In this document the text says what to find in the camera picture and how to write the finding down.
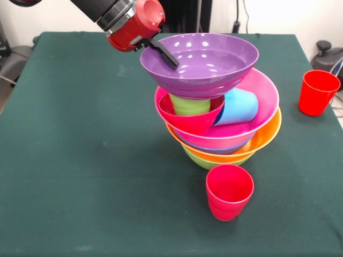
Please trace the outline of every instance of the plastic bowl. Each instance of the plastic bowl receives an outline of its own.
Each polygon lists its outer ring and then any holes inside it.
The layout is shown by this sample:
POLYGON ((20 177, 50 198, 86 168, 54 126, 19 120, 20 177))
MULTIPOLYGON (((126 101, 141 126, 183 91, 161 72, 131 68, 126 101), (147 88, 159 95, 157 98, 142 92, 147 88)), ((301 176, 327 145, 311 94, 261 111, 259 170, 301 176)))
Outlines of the plastic bowl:
POLYGON ((209 153, 209 154, 219 154, 219 155, 228 155, 228 154, 232 154, 236 151, 238 151, 239 149, 241 149, 246 143, 249 142, 249 140, 252 138, 248 138, 246 141, 240 143, 237 146, 234 147, 229 147, 229 148, 224 148, 224 149, 211 149, 211 148, 205 148, 205 147, 199 147, 199 146, 195 146, 192 145, 190 142, 187 142, 186 140, 184 140, 179 134, 177 134, 177 136, 187 145, 189 145, 190 147, 193 147, 194 149, 197 149, 199 151, 205 152, 205 153, 209 153))
POLYGON ((168 131, 171 135, 184 146, 189 152, 194 154, 198 158, 202 158, 204 160, 210 162, 221 162, 221 163, 228 163, 228 162, 239 162, 240 160, 249 157, 250 154, 255 153, 256 151, 262 149, 266 145, 268 145, 278 134, 281 128, 281 110, 278 108, 277 113, 274 117, 262 128, 260 128, 256 134, 246 143, 239 151, 230 154, 230 155, 218 155, 218 154, 209 154, 203 151, 199 151, 190 147, 189 145, 185 144, 175 133, 173 128, 166 123, 168 131))
POLYGON ((213 167, 217 166, 217 165, 221 165, 221 164, 235 164, 235 165, 241 165, 243 164, 245 161, 247 161, 250 156, 253 155, 253 153, 247 157, 247 158, 242 158, 240 161, 237 162, 226 162, 226 163, 221 163, 221 162, 210 162, 204 159, 201 159, 199 157, 197 157, 196 155, 192 154, 191 152, 189 152, 187 150, 187 148, 183 147, 184 151, 186 152, 186 154, 191 158, 192 161, 194 161, 197 165, 199 165, 200 167, 206 169, 206 170, 211 170, 213 167))
POLYGON ((183 131, 193 134, 205 133, 215 122, 225 103, 224 96, 211 99, 210 112, 193 116, 176 115, 169 94, 161 98, 158 108, 163 119, 183 131))
MULTIPOLYGON (((224 149, 237 146, 247 141, 254 133, 263 127, 275 115, 279 105, 279 93, 274 83, 261 71, 253 68, 237 88, 254 93, 258 99, 258 112, 256 117, 245 123, 212 126, 202 135, 196 135, 181 130, 177 126, 167 122, 178 134, 192 145, 210 149, 224 149)), ((161 87, 155 92, 155 103, 168 94, 161 87)))
POLYGON ((193 33, 159 40, 180 62, 172 70, 148 47, 140 62, 158 85, 186 99, 213 99, 234 88, 256 63, 257 48, 244 39, 217 33, 193 33))

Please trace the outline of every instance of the pink cup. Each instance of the pink cup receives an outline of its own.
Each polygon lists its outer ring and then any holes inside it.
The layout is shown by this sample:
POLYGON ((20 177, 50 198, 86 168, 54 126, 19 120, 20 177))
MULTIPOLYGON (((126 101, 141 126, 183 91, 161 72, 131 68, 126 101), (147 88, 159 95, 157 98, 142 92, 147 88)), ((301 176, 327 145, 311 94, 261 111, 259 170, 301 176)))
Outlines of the pink cup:
POLYGON ((220 221, 237 217, 250 200, 253 189, 252 176, 237 165, 218 165, 206 177, 208 205, 220 221))
POLYGON ((168 121, 168 123, 188 133, 202 134, 211 128, 223 108, 224 103, 224 96, 211 99, 209 112, 192 116, 176 115, 169 94, 165 94, 165 96, 161 98, 159 104, 157 105, 157 103, 155 103, 155 105, 159 110, 159 114, 163 119, 168 121))

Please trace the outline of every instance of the orange bowl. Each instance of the orange bowl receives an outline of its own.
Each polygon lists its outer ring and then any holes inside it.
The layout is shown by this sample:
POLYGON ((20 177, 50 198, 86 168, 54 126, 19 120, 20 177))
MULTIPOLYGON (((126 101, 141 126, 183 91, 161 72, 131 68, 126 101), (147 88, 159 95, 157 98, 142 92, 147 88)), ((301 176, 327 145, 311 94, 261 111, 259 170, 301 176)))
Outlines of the orange bowl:
POLYGON ((238 162, 243 158, 248 158, 256 151, 262 149, 266 145, 268 145, 278 134, 281 128, 281 121, 282 115, 280 107, 278 111, 274 115, 274 117, 263 127, 261 127, 256 134, 248 141, 243 148, 238 150, 237 152, 230 154, 230 155, 218 155, 218 154, 209 154, 197 149, 190 147, 189 145, 185 144, 175 133, 174 129, 170 127, 167 123, 167 129, 171 133, 171 135, 180 143, 182 144, 189 152, 194 154, 198 158, 202 158, 204 160, 210 162, 238 162))

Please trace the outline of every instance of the cup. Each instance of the cup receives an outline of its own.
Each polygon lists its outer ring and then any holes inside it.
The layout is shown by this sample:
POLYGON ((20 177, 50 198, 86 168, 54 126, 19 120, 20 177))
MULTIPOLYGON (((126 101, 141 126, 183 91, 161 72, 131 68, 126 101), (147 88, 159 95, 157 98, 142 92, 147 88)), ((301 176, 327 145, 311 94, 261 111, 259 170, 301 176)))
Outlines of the cup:
POLYGON ((222 164, 211 169, 206 177, 208 205, 220 221, 236 218, 250 200, 254 189, 252 176, 242 167, 222 164))
POLYGON ((165 94, 158 102, 157 109, 162 119, 168 124, 187 133, 202 134, 212 127, 224 106, 225 98, 222 95, 210 101, 211 106, 209 112, 193 116, 181 116, 175 114, 173 103, 169 95, 165 94))
POLYGON ((311 70, 305 73, 298 108, 309 116, 321 115, 340 88, 339 79, 330 72, 311 70))
POLYGON ((254 93, 233 88, 225 94, 225 104, 214 126, 228 125, 253 120, 258 111, 258 100, 254 93))
POLYGON ((174 106, 175 114, 181 116, 193 116, 205 114, 210 111, 211 100, 190 100, 169 94, 174 106))

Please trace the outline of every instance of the green cup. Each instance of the green cup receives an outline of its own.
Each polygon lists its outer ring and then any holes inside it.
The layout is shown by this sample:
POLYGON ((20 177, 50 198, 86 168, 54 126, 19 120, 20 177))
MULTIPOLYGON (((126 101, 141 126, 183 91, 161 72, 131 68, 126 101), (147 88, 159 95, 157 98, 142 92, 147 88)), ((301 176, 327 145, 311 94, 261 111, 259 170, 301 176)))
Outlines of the green cup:
POLYGON ((189 100, 169 94, 174 106, 175 114, 180 116, 192 116, 205 114, 210 111, 211 100, 189 100))

